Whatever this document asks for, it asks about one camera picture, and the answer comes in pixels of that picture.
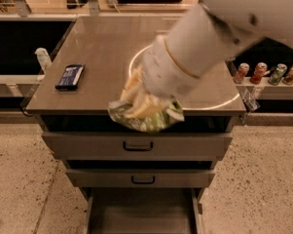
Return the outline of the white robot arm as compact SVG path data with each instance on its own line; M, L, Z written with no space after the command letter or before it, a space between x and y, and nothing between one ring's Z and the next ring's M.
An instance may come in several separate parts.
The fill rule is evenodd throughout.
M159 35L127 80L127 118L149 117L190 93L208 68L263 38L293 49L293 0L199 0Z

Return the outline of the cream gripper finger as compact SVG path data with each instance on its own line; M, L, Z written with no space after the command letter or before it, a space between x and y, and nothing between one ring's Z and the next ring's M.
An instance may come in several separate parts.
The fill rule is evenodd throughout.
M127 79L125 86L123 87L120 100L133 103L136 98L139 89L142 87L142 66L138 65L132 71L131 75Z
M125 112L126 118L146 118L164 110L171 104L170 98L153 95L138 95L132 101L132 107Z

